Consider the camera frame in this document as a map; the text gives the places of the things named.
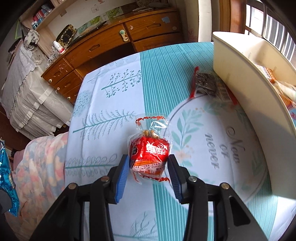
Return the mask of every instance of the teal striped pattern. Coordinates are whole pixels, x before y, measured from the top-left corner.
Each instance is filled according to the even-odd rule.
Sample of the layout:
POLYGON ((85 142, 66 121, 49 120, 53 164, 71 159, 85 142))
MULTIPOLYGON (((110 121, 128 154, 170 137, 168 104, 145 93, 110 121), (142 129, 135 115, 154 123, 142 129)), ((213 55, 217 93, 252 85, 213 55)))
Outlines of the teal striped pattern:
POLYGON ((193 71, 213 70, 213 45, 191 43, 140 52, 146 113, 170 112, 190 94, 193 71))
POLYGON ((268 174, 261 189, 257 192, 255 197, 246 204, 267 238, 270 236, 276 217, 277 201, 278 197, 272 195, 270 177, 268 174))
MULTIPOLYGON (((196 66, 213 71, 213 44, 207 42, 171 45, 140 53, 146 113, 170 112, 189 97, 196 66)), ((172 198, 162 184, 153 184, 158 236, 160 241, 183 240, 187 209, 172 198)), ((277 200, 271 196, 269 177, 248 203, 266 236, 274 223, 277 200)), ((209 218, 208 240, 213 240, 213 218, 209 218)))
MULTIPOLYGON (((188 210, 172 198, 162 184, 153 184, 158 239, 161 241, 183 240, 188 210)), ((208 220, 207 241, 214 240, 214 218, 208 220)))

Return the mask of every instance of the blue gripper pad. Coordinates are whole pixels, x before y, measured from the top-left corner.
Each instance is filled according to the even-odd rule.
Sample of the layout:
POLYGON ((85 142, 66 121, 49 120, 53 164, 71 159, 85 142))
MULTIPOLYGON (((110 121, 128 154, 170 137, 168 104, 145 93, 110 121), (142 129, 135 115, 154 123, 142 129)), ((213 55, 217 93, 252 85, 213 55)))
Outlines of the blue gripper pad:
POLYGON ((178 178, 176 169, 174 167, 174 164, 175 164, 174 161, 177 162, 175 157, 173 157, 173 158, 169 157, 168 158, 168 172, 170 174, 170 179, 171 179, 171 182, 172 182, 175 197, 176 197, 176 199, 179 200, 179 202, 181 202, 182 199, 183 199, 182 186, 181 186, 181 182, 180 182, 180 180, 178 178))
POLYGON ((124 188, 126 186, 126 180, 128 178, 128 173, 129 173, 129 156, 126 155, 126 159, 121 169, 118 182, 116 184, 116 193, 114 198, 116 203, 118 203, 123 196, 124 188))

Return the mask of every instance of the snack package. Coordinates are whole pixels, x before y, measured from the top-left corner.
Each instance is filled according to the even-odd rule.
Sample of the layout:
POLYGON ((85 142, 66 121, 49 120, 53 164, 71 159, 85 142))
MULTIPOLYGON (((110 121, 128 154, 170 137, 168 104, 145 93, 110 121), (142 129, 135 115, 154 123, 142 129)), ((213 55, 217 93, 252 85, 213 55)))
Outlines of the snack package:
POLYGON ((0 190, 1 189, 4 190, 11 199, 12 207, 9 209, 9 212, 17 216, 20 201, 15 190, 9 158, 2 140, 0 140, 0 190))
POLYGON ((296 102, 296 87, 282 81, 275 81, 274 86, 281 90, 285 96, 289 97, 292 101, 296 102))
POLYGON ((270 81, 270 83, 274 84, 276 81, 276 78, 274 76, 274 73, 272 71, 272 69, 270 68, 266 68, 264 66, 258 65, 258 64, 254 64, 259 70, 260 72, 270 81))
POLYGON ((233 93, 217 74, 201 73, 198 67, 194 69, 189 99, 193 98, 195 93, 208 94, 222 102, 233 102, 234 105, 238 103, 233 93))
POLYGON ((280 88, 277 88, 276 86, 274 86, 274 88, 281 97, 282 101, 284 102, 288 110, 296 108, 296 103, 292 101, 290 98, 286 97, 280 88))
POLYGON ((128 140, 130 169, 134 179, 139 177, 161 181, 169 181, 163 177, 165 164, 172 148, 168 136, 168 120, 163 115, 138 116, 136 127, 139 133, 128 140))

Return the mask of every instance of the screw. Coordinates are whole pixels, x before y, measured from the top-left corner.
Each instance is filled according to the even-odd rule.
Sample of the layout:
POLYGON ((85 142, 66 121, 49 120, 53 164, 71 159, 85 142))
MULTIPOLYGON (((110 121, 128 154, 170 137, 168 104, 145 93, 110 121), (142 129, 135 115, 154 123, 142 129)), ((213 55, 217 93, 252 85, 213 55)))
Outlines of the screw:
POLYGON ((108 176, 102 176, 102 177, 101 177, 101 181, 102 181, 102 182, 105 182, 105 183, 106 183, 106 182, 108 182, 109 180, 110 180, 110 178, 109 178, 108 176))
POLYGON ((190 177, 188 178, 188 180, 191 181, 191 182, 196 182, 196 181, 197 181, 197 177, 195 177, 195 176, 190 176, 190 177))
POLYGON ((223 189, 229 189, 229 184, 228 183, 222 183, 221 184, 221 187, 223 188, 223 189))
POLYGON ((76 183, 70 183, 70 184, 68 185, 68 188, 73 190, 73 189, 76 188, 76 186, 77 186, 76 183))

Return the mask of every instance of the wooden dresser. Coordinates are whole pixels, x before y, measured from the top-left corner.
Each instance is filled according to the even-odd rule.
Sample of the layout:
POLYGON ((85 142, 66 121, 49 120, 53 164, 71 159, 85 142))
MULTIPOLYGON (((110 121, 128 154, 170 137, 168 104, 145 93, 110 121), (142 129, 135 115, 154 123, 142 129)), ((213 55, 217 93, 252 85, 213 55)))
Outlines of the wooden dresser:
POLYGON ((178 43, 183 34, 177 9, 132 12, 67 48, 42 77, 74 103, 87 73, 133 53, 178 43))

